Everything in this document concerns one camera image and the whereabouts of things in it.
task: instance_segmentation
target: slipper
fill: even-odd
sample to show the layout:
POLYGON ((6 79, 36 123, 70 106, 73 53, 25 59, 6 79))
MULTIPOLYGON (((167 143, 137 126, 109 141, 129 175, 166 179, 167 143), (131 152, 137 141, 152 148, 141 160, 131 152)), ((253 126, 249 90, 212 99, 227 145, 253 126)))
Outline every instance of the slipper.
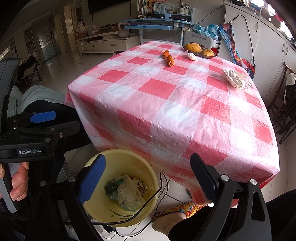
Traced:
POLYGON ((183 212, 186 214, 187 218, 190 218, 191 216, 193 216, 194 214, 196 214, 196 212, 201 209, 202 207, 205 207, 207 205, 196 205, 193 202, 189 202, 187 204, 181 205, 179 207, 175 207, 169 210, 166 210, 164 212, 159 212, 153 215, 152 217, 152 221, 154 222, 157 218, 160 218, 164 215, 168 215, 170 213, 175 213, 175 212, 183 212))

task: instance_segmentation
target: glass door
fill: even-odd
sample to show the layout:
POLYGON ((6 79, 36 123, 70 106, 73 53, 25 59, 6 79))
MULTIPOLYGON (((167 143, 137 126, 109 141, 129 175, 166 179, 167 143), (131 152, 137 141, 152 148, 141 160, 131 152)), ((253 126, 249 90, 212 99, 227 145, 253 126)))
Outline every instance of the glass door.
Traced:
POLYGON ((40 49, 43 54, 44 61, 47 61, 55 55, 49 40, 47 27, 37 31, 37 37, 39 39, 40 49))

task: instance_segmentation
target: pink and white tablecloth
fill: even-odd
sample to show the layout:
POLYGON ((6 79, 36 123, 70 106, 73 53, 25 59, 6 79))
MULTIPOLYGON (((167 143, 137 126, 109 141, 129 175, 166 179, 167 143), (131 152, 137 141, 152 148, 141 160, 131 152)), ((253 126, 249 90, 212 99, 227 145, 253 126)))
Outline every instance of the pink and white tablecloth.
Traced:
POLYGON ((68 86, 96 149, 128 149, 208 200, 191 168, 197 152, 220 174, 263 187, 279 172, 274 131, 258 90, 232 87, 221 72, 246 71, 219 57, 191 61, 179 45, 151 41, 111 57, 68 86), (161 54, 169 50, 175 65, 161 54))

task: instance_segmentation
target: chair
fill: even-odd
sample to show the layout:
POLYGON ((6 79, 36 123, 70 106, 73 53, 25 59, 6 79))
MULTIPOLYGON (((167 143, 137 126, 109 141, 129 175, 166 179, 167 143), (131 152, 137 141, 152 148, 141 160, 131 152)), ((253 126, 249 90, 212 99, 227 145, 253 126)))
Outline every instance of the chair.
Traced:
POLYGON ((275 94, 274 98, 272 99, 270 105, 267 107, 267 111, 269 112, 271 110, 272 113, 273 113, 273 117, 271 117, 271 123, 274 126, 274 130, 276 130, 278 127, 280 127, 280 129, 278 131, 276 131, 275 134, 280 134, 281 135, 281 134, 284 133, 283 137, 279 140, 279 144, 281 144, 294 131, 294 129, 295 129, 294 128, 288 134, 289 129, 295 123, 295 116, 294 115, 291 115, 291 113, 292 113, 291 110, 293 108, 292 109, 290 108, 289 110, 287 110, 287 105, 286 105, 286 102, 284 101, 284 96, 282 96, 280 94, 281 88, 282 88, 283 83, 284 83, 284 81, 286 79, 287 70, 289 70, 293 74, 295 74, 295 72, 290 67, 288 67, 286 65, 286 63, 284 63, 284 65, 285 65, 285 71, 284 71, 284 74, 283 74, 283 78, 281 80, 281 83, 279 85, 279 88, 276 91, 276 94, 275 94), (277 99, 279 99, 279 101, 280 101, 280 107, 278 107, 275 104, 275 101, 277 99))
POLYGON ((63 104, 65 97, 64 94, 42 85, 34 85, 22 94, 14 85, 8 102, 7 117, 22 113, 29 104, 36 100, 63 104))
POLYGON ((276 91, 276 94, 275 94, 274 98, 272 99, 270 105, 267 107, 267 111, 269 112, 269 110, 271 110, 272 113, 273 113, 273 117, 271 118, 271 122, 273 122, 273 121, 276 119, 276 117, 278 117, 278 115, 279 115, 280 113, 285 112, 286 109, 287 109, 287 106, 286 106, 286 104, 285 104, 285 102, 284 102, 284 97, 280 94, 281 88, 282 88, 283 83, 284 83, 285 78, 286 78, 287 70, 289 70, 291 73, 295 74, 295 72, 294 72, 290 67, 288 67, 288 66, 286 65, 286 63, 284 63, 284 65, 285 65, 285 71, 284 71, 283 78, 282 78, 282 80, 281 80, 281 84, 279 85, 279 88, 278 88, 278 90, 276 91), (275 101, 276 101, 277 98, 279 98, 279 100, 280 100, 280 102, 281 102, 281 106, 280 106, 280 107, 278 107, 278 106, 275 104, 275 101))
POLYGON ((31 55, 26 62, 21 64, 17 71, 17 80, 22 84, 24 91, 26 91, 30 86, 33 80, 42 81, 37 66, 39 61, 31 55))
POLYGON ((213 45, 213 39, 209 36, 201 35, 196 32, 186 31, 184 34, 184 44, 189 43, 197 43, 207 49, 211 49, 213 45))

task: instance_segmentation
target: kettlebell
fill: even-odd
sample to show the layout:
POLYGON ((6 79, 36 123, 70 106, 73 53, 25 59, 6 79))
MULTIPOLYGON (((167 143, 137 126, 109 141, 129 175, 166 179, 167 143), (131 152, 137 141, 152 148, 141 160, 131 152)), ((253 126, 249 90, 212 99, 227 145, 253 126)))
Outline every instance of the kettlebell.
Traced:
POLYGON ((118 24, 118 29, 119 29, 118 36, 119 36, 120 38, 126 38, 126 37, 129 36, 129 30, 120 27, 121 25, 127 25, 127 24, 128 24, 128 23, 119 23, 119 24, 118 24))

